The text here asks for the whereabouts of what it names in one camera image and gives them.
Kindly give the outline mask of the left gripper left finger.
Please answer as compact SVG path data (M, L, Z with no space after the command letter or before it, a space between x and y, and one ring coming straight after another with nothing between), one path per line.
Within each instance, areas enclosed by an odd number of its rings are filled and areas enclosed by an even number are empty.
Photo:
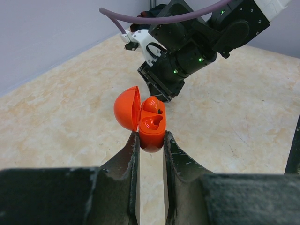
M139 144L132 132L102 166L1 170L1 224L138 225Z

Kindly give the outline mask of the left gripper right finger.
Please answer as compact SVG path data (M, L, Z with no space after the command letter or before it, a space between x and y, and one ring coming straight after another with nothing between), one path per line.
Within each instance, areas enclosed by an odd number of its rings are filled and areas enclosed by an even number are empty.
M164 136L165 222L168 225L297 225L300 177L213 173Z

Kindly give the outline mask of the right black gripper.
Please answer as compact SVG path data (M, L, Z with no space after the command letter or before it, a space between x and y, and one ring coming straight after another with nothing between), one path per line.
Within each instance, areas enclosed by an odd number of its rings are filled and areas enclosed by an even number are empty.
M184 79L213 63L216 58L215 51L185 46L157 60L153 66L143 63L138 73L146 82L151 96L156 96L162 102L170 102L180 93Z

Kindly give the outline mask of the orange earbud charging case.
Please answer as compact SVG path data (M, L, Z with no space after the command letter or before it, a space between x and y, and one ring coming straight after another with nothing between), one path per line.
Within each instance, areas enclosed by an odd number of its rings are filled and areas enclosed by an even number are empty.
M118 123L125 129L138 132L140 148L149 153L158 152L164 144L166 131L165 104L162 114L143 110L139 88L131 87L123 91L115 100L114 115Z

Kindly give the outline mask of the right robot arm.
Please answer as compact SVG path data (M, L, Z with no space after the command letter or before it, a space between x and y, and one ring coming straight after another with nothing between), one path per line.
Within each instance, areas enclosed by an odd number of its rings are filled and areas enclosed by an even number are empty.
M160 101L171 101L187 77L213 63L217 55L228 58L232 50L254 39L288 3L286 0L232 0L213 10L208 20L198 17L151 25L147 34L152 40L145 49L153 60L138 69L150 94Z

